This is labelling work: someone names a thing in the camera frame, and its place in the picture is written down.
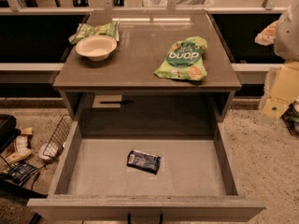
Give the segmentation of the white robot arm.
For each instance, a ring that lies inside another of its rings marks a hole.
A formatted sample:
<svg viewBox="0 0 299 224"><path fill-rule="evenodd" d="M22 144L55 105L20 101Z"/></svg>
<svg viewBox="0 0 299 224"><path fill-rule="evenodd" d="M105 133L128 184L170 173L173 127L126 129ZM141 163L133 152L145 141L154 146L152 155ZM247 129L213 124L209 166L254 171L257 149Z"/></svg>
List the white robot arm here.
<svg viewBox="0 0 299 224"><path fill-rule="evenodd" d="M254 39L263 46L274 46L274 52L284 60L299 60L299 0L291 4L277 21L272 22Z"/></svg>

